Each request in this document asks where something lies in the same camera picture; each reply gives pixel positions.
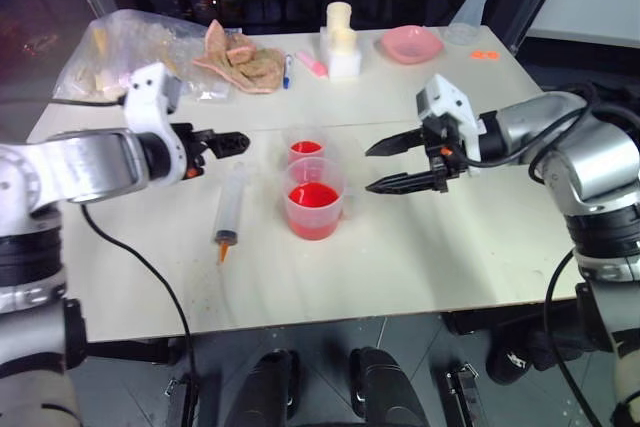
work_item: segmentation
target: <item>white table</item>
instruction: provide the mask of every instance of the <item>white table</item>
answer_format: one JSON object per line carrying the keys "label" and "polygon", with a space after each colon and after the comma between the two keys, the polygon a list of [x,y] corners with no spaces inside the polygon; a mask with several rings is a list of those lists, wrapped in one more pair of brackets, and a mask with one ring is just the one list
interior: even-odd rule
{"label": "white table", "polygon": [[[363,33],[361,40],[366,44],[378,36]],[[309,38],[257,40],[294,51]],[[501,60],[472,62],[472,49],[447,46],[431,64],[405,67],[368,49],[357,81],[319,81],[296,66],[289,91],[236,94],[226,105],[181,106],[178,120],[195,120],[199,128],[243,130],[251,137],[250,149],[241,158],[209,158],[201,178],[96,204],[91,212],[107,232],[140,250],[167,277],[195,332],[540,301],[571,242],[545,189],[528,180],[526,169],[457,179],[446,195],[394,197],[363,189],[384,175],[428,168],[420,148],[388,158],[365,158],[363,152],[418,125],[414,96],[433,72],[466,89],[472,104],[481,106],[478,112],[538,92],[488,30],[475,48],[497,50]],[[367,88],[374,80],[377,95]],[[310,96],[307,89],[317,94]],[[309,97],[310,103],[301,102]],[[319,242],[289,231],[279,191],[284,160],[279,128],[290,123],[289,115],[301,121],[310,113],[332,126],[327,130],[354,192],[338,230]],[[122,122],[116,109],[49,106],[31,140]],[[224,176],[240,159],[251,171],[240,243],[216,267],[211,242],[216,203]],[[130,255],[90,231],[77,206],[64,204],[62,210],[69,294],[82,301],[89,340],[180,334],[162,286]],[[568,269],[558,295],[573,295],[578,280],[575,269]]]}

